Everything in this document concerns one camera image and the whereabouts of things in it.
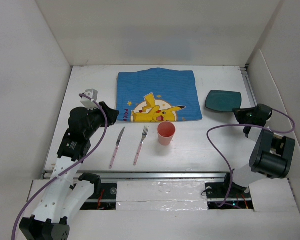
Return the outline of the teal plate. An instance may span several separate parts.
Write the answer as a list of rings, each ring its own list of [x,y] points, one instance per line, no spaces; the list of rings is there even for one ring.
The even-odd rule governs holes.
[[[242,95],[240,92],[211,90],[205,100],[205,107],[209,110],[229,113],[234,108],[240,108]]]

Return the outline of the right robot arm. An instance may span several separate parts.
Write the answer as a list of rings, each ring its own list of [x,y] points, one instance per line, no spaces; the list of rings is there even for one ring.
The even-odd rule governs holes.
[[[292,165],[295,139],[250,126],[245,126],[243,132],[255,141],[255,147],[248,164],[226,174],[221,191],[227,197],[243,193],[250,184],[261,179],[283,179]]]

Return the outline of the blue Pikachu cloth placemat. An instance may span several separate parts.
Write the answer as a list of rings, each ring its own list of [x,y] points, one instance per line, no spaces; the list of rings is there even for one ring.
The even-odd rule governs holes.
[[[116,109],[118,120],[123,122],[181,122],[203,117],[191,70],[120,72]]]

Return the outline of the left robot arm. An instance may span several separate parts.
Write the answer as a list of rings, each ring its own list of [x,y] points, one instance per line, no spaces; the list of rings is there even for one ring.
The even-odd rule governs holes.
[[[84,173],[77,182],[74,177],[86,156],[91,153],[91,137],[99,128],[108,128],[120,112],[105,102],[89,100],[71,110],[68,129],[59,150],[51,183],[31,217],[23,217],[19,229],[27,240],[66,240],[70,223],[89,198],[101,195],[100,176]]]

